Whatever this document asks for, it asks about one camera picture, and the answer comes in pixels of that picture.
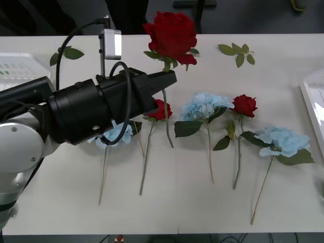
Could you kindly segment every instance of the light blue flower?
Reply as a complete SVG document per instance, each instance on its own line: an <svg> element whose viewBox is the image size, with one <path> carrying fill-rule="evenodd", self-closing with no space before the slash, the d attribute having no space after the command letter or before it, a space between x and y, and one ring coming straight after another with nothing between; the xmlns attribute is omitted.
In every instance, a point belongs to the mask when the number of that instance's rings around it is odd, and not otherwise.
<svg viewBox="0 0 324 243"><path fill-rule="evenodd" d="M123 128L123 124L116 124L116 122L114 120L112 120L112 125L113 125L113 129L105 132L103 135L106 137L106 139L108 139L109 141L113 141L115 140L118 135L120 134L120 131ZM129 144L131 141L131 136L133 135L133 130L132 127L128 124L126 131L123 135L123 137L121 138L120 141L118 141L118 143L111 145L112 147L116 147L122 144L122 142L124 142L125 144ZM96 145L99 146L100 148L106 148L106 144L104 144L103 142L101 142L101 139L99 137L94 137L88 140L89 143L91 143L92 141L96 140Z"/></svg>
<svg viewBox="0 0 324 243"><path fill-rule="evenodd" d="M310 138L308 136L296 134L287 128L269 127L257 131L254 137L269 144L269 147L260 150L260 156L278 156L282 154L283 156L291 157L298 150L310 146L308 143Z"/></svg>
<svg viewBox="0 0 324 243"><path fill-rule="evenodd" d="M182 107L180 118L182 120L209 118L218 107L234 108L234 105L227 96L218 96L207 92L195 93L190 102Z"/></svg>

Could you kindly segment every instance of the white tray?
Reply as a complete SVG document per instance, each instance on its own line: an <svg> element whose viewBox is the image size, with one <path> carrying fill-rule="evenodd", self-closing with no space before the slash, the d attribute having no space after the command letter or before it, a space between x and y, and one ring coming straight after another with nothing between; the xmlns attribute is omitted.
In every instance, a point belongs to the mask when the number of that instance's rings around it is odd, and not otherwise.
<svg viewBox="0 0 324 243"><path fill-rule="evenodd" d="M51 73L28 53L0 53L0 91Z"/></svg>
<svg viewBox="0 0 324 243"><path fill-rule="evenodd" d="M305 78L300 88L324 157L324 69Z"/></svg>

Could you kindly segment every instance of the red rose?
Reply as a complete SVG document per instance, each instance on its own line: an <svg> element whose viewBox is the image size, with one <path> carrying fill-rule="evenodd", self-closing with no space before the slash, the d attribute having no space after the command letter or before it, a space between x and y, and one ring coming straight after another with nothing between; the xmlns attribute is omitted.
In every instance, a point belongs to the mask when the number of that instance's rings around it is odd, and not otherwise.
<svg viewBox="0 0 324 243"><path fill-rule="evenodd" d="M148 117L153 117L157 120L164 120L166 119L166 113L164 110L164 102L163 100L155 100L156 104L158 105L158 112L156 113L151 113L148 114ZM168 118L172 115L172 111L170 108L170 104L167 104L167 108L168 108Z"/></svg>
<svg viewBox="0 0 324 243"><path fill-rule="evenodd" d="M197 44L194 22L183 13L157 12L154 24L143 24L143 28L151 36L148 47L163 56L176 59L181 64L196 65L190 48Z"/></svg>
<svg viewBox="0 0 324 243"><path fill-rule="evenodd" d="M255 98L248 97L246 95L237 96L234 101L234 109L237 113L243 114L249 117L254 117L253 111L257 109L257 102Z"/></svg>

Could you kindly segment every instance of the rose stem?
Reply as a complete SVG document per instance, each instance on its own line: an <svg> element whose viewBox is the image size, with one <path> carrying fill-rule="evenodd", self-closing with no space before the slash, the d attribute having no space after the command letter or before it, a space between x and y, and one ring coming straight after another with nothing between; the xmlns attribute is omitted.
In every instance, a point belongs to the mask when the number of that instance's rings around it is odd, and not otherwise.
<svg viewBox="0 0 324 243"><path fill-rule="evenodd" d="M269 173L272 161L274 161L274 160L275 160L275 156L271 156L271 161L270 161L270 164L269 164L269 167L268 167L268 170L267 170L267 174L265 175L265 178L264 178L264 181L263 181L263 184L262 184L262 187L261 187L261 191L260 191L260 194L259 194L258 199L257 199L257 203L255 204L255 208L254 208L254 212L253 212L253 216L252 216L252 220L251 220L251 225L253 225L253 221L254 221L254 218L255 218L255 213L256 213L258 202L259 202L259 199L260 199L260 195L262 193L262 189L263 189L265 180L267 179L267 175Z"/></svg>
<svg viewBox="0 0 324 243"><path fill-rule="evenodd" d="M214 183L213 169L212 169L212 159L211 159L211 133L209 132L209 123L207 123L207 131L208 131L208 148L209 148L209 167L211 169L211 177L212 183Z"/></svg>
<svg viewBox="0 0 324 243"><path fill-rule="evenodd" d="M241 116L238 119L238 122L239 122L239 124L241 126L242 133L244 132L244 130L243 130L243 119L244 119L243 116ZM238 146L238 168L237 168L237 174L236 174L233 190L235 190L235 188L236 188L239 172L240 172L240 169L241 169L241 156L242 156L242 154L241 154L241 136L239 136L238 139L237 139L237 146Z"/></svg>
<svg viewBox="0 0 324 243"><path fill-rule="evenodd" d="M102 168L102 180L101 180L101 188L100 188L100 195L99 195L99 206L101 203L101 198L102 198L102 192L103 192L103 186L104 186L104 180L105 180L105 167L106 167L106 158L107 158L107 153L108 153L108 146L105 148L105 158L103 160L103 168Z"/></svg>
<svg viewBox="0 0 324 243"><path fill-rule="evenodd" d="M145 180L145 174L146 174L146 167L147 167L147 154L148 154L148 148L150 146L150 138L151 138L151 133L154 127L155 121L152 122L151 130L150 133L148 134L148 139L147 139L147 146L146 146L146 154L145 154L145 162L144 162L144 170L143 170L143 177L142 177L142 183L141 183L141 189L140 189L140 196L142 195L143 192L143 186L144 186L144 180Z"/></svg>
<svg viewBox="0 0 324 243"><path fill-rule="evenodd" d="M145 158L145 154L144 154L144 149L143 149L143 146L142 146L142 142L141 142L141 138L140 138L140 135L138 133L138 130L137 130L137 126L136 126L136 123L135 121L133 120L134 122L134 127L135 127L135 130L136 130L136 136L138 138L138 141L140 142L140 145L141 145L141 149L142 149L142 154L143 154L143 158Z"/></svg>
<svg viewBox="0 0 324 243"><path fill-rule="evenodd" d="M171 140L170 134L169 134L169 116L168 116L167 94L166 94L165 90L162 90L162 93L163 93L163 99L164 99L164 112L166 115L167 137L168 137L171 147L173 148L173 143L172 143L172 140Z"/></svg>

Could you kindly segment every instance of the loose leaf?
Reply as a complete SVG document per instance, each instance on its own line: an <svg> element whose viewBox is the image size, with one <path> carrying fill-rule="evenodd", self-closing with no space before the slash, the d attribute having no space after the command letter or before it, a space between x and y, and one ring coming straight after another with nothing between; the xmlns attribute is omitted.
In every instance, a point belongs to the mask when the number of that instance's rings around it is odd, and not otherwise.
<svg viewBox="0 0 324 243"><path fill-rule="evenodd" d="M133 135L132 136L134 136L134 135L137 134L137 132L139 133L141 131L143 123L140 122L140 121L130 120L129 124L130 124L130 126L132 127L132 130L133 130Z"/></svg>
<svg viewBox="0 0 324 243"><path fill-rule="evenodd" d="M236 66L237 68L241 67L244 63L244 54L242 53L238 53L237 57L236 57Z"/></svg>
<svg viewBox="0 0 324 243"><path fill-rule="evenodd" d="M224 114L224 112L227 110L227 107L221 107L215 114L211 115L208 118L208 123L211 123L215 118L221 116Z"/></svg>
<svg viewBox="0 0 324 243"><path fill-rule="evenodd" d="M228 55L228 56L235 55L235 51L233 50L233 48L228 45L220 44L220 45L218 45L218 48L225 55Z"/></svg>
<svg viewBox="0 0 324 243"><path fill-rule="evenodd" d="M54 53L51 58L50 58L50 66L56 65L57 61L59 59L59 54L58 53Z"/></svg>
<svg viewBox="0 0 324 243"><path fill-rule="evenodd" d="M250 143L259 147L267 148L271 146L271 144L265 143L262 140L255 138L254 136L256 136L256 134L250 131L243 132L240 136L244 137Z"/></svg>
<svg viewBox="0 0 324 243"><path fill-rule="evenodd" d="M144 52L144 54L152 59L160 59L163 57L161 54L156 52Z"/></svg>
<svg viewBox="0 0 324 243"><path fill-rule="evenodd" d="M234 43L232 43L232 48L236 53L243 52L243 49Z"/></svg>
<svg viewBox="0 0 324 243"><path fill-rule="evenodd" d="M243 51L244 51L245 53L249 52L249 50L250 50L247 44L244 44L244 45L242 46L242 49L243 49Z"/></svg>
<svg viewBox="0 0 324 243"><path fill-rule="evenodd" d="M164 61L164 72L169 72L170 68L171 68L171 63L172 63L172 58L170 57L163 57L163 61Z"/></svg>
<svg viewBox="0 0 324 243"><path fill-rule="evenodd" d="M174 131L176 138L188 137L199 131L203 123L200 121L176 121L174 123Z"/></svg>
<svg viewBox="0 0 324 243"><path fill-rule="evenodd" d="M214 151L219 151L219 150L223 150L223 149L227 148L230 141L231 141L230 137L225 136L224 138L222 138L221 140L218 141L218 143L213 148L213 150Z"/></svg>
<svg viewBox="0 0 324 243"><path fill-rule="evenodd" d="M178 66L178 61L176 59L172 59L172 65L173 68L176 68Z"/></svg>
<svg viewBox="0 0 324 243"><path fill-rule="evenodd" d="M83 52L75 49L75 48L67 48L64 50L64 56L71 60L76 60L81 58L84 55Z"/></svg>
<svg viewBox="0 0 324 243"><path fill-rule="evenodd" d="M230 137L230 139L234 140L234 138L235 138L235 124L234 124L233 120L231 120L228 123L226 131L227 131L227 134Z"/></svg>
<svg viewBox="0 0 324 243"><path fill-rule="evenodd" d="M277 160L285 166L315 163L311 153L306 148L298 150L298 152L291 157L279 155L277 156Z"/></svg>
<svg viewBox="0 0 324 243"><path fill-rule="evenodd" d="M195 48L191 48L190 52L193 53L193 54L199 54L199 51L197 49L195 49Z"/></svg>
<svg viewBox="0 0 324 243"><path fill-rule="evenodd" d="M254 58L253 58L253 56L251 54L247 55L247 61L252 65L255 64L255 60L254 60Z"/></svg>

